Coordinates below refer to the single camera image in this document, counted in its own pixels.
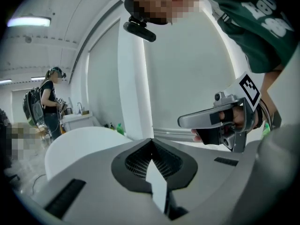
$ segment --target black slot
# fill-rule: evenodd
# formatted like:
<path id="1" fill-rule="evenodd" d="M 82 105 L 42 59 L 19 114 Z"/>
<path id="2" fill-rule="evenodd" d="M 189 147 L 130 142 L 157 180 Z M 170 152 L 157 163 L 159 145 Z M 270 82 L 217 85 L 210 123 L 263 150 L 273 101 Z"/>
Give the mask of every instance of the black slot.
<path id="1" fill-rule="evenodd" d="M 73 179 L 63 190 L 46 206 L 45 210 L 57 218 L 62 218 L 68 208 L 85 185 L 85 181 Z"/>
<path id="2" fill-rule="evenodd" d="M 217 157 L 214 161 L 223 163 L 223 164 L 227 164 L 230 166 L 236 166 L 238 164 L 237 160 L 232 160 L 232 159 L 225 158 L 225 157 Z"/>

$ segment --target floor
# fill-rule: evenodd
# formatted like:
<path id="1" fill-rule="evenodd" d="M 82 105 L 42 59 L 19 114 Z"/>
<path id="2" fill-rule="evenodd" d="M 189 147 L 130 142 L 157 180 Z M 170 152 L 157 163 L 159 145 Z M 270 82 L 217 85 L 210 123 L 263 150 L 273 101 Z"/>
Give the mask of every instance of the floor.
<path id="1" fill-rule="evenodd" d="M 49 138 L 39 139 L 30 145 L 29 150 L 18 150 L 18 156 L 13 156 L 11 167 L 4 172 L 7 176 L 17 174 L 20 178 L 20 180 L 17 178 L 11 180 L 10 184 L 14 190 L 32 197 L 44 186 L 47 182 L 45 154 L 49 145 Z"/>

